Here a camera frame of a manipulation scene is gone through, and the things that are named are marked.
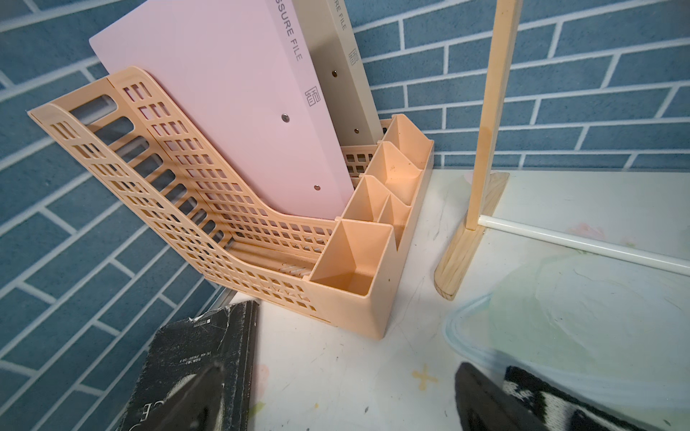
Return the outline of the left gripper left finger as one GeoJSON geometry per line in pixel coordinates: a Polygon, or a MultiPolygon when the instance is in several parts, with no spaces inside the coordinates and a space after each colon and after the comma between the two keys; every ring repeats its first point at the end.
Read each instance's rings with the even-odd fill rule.
{"type": "Polygon", "coordinates": [[[154,430],[215,430],[220,425],[225,370],[203,368],[156,411],[154,430]]]}

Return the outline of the black white houndstooth scarf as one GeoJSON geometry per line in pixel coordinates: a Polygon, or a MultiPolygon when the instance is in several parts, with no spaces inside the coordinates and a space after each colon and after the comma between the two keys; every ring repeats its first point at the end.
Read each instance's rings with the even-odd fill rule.
{"type": "Polygon", "coordinates": [[[517,366],[506,369],[502,389],[549,430],[643,430],[582,402],[517,366]]]}

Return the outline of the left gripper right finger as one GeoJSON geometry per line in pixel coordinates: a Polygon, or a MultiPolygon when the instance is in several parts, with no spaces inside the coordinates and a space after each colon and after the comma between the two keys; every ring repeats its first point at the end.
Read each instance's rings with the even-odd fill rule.
{"type": "Polygon", "coordinates": [[[456,372],[455,389],[463,430],[547,430],[535,415],[468,362],[456,372]]]}

